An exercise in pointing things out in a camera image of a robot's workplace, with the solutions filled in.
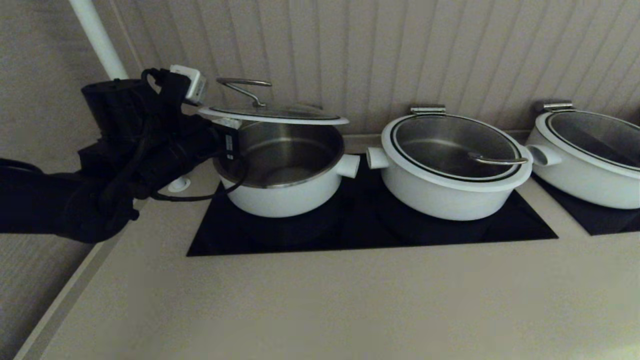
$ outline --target pot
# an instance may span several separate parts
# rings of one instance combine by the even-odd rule
[[[640,208],[640,127],[577,111],[571,102],[541,104],[539,110],[526,142],[536,175],[593,204]]]
[[[447,220],[498,211],[531,174],[531,154],[509,135],[443,106],[413,108],[389,123],[367,162],[409,207]]]
[[[218,82],[254,99],[249,107],[199,110],[237,127],[236,151],[248,165],[242,185],[228,194],[238,208],[261,217],[300,215],[329,200],[342,176],[356,176],[360,157],[344,154],[342,135],[332,126],[348,120],[308,106],[270,106],[231,85],[271,86],[264,81],[222,78]],[[239,161],[229,158],[214,159],[214,166],[225,188],[238,183],[244,171]]]

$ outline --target beige countertop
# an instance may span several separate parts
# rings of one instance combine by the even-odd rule
[[[218,184],[209,162],[189,177]],[[518,192],[560,239],[187,258],[209,203],[150,200],[17,359],[640,359],[640,233]]]

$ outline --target wall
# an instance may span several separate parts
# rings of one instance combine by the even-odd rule
[[[45,172],[79,169],[99,133],[80,88],[106,80],[66,1],[3,1],[0,157]],[[0,359],[11,359],[91,248],[43,235],[0,234]]]
[[[267,100],[320,104],[377,133],[411,104],[530,129],[531,103],[573,99],[638,122],[636,0],[111,0],[101,14],[141,65],[269,79]],[[217,84],[209,104],[246,101]]]

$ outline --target stove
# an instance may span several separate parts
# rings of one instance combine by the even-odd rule
[[[557,239],[557,235],[517,191],[490,217],[442,220],[404,205],[387,190],[379,170],[361,166],[355,179],[342,179],[329,201],[295,217],[257,217],[235,207],[228,197],[213,199],[187,256],[542,239]]]
[[[640,209],[606,208],[578,199],[533,175],[540,186],[578,221],[590,235],[630,233],[640,231]]]

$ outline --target glass lid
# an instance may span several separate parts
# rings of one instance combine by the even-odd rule
[[[253,102],[245,102],[227,108],[212,106],[201,108],[198,112],[205,115],[228,117],[231,119],[251,120],[262,122],[277,122],[280,124],[300,125],[341,125],[348,124],[349,120],[335,115],[327,115],[320,109],[312,106],[295,104],[289,106],[267,104],[247,89],[235,84],[271,86],[271,83],[261,80],[218,78],[216,81],[240,94],[253,99]]]
[[[547,126],[562,141],[588,155],[640,170],[640,127],[584,111],[555,113],[547,118]]]
[[[504,179],[520,168],[519,163],[526,162],[511,140],[499,131],[454,115],[402,120],[392,130],[392,143],[421,169],[466,181]]]

